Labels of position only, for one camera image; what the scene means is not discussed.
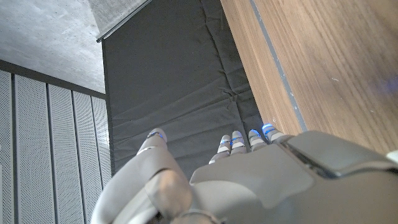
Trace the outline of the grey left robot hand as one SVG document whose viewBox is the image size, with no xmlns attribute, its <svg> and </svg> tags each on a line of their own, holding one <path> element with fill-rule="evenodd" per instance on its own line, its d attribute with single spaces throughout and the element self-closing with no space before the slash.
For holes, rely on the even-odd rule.
<svg viewBox="0 0 398 224">
<path fill-rule="evenodd" d="M 265 124 L 221 138 L 186 177 L 153 129 L 108 182 L 93 223 L 396 223 L 397 162 L 336 136 Z"/>
</svg>

